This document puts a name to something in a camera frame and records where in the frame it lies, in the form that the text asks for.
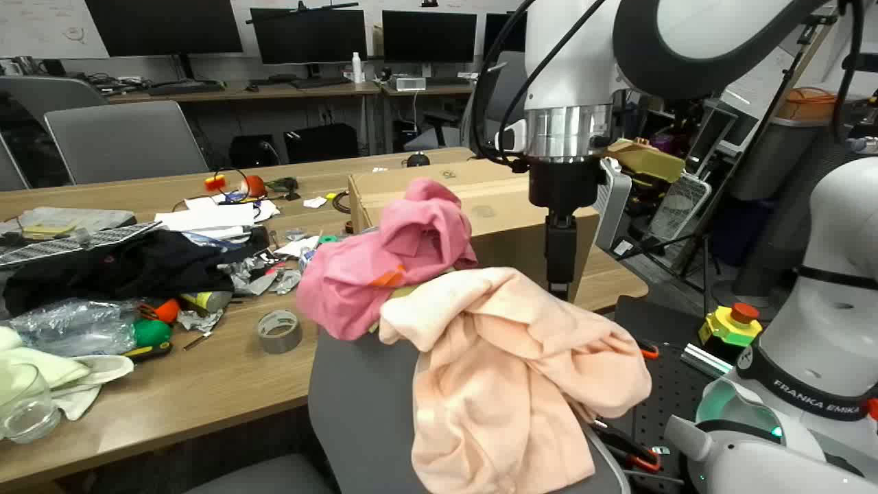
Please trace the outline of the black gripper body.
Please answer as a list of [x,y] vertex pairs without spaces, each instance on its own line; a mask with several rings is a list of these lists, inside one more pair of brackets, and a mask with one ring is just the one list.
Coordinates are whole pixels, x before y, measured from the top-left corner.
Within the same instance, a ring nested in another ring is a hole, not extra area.
[[531,204],[544,205],[551,222],[568,222],[576,209],[594,205],[605,169],[596,156],[575,163],[531,163]]

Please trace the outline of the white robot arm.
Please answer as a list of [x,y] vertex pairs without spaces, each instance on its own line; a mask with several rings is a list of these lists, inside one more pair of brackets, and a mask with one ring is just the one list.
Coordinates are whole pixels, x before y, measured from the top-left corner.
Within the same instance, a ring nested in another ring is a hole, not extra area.
[[[575,211],[596,201],[612,79],[665,102],[706,98],[756,68],[826,0],[524,0],[531,201],[546,216],[546,281],[568,294]],[[783,423],[666,423],[702,494],[878,494],[878,163],[830,169],[810,196],[810,244],[768,329],[714,390]]]

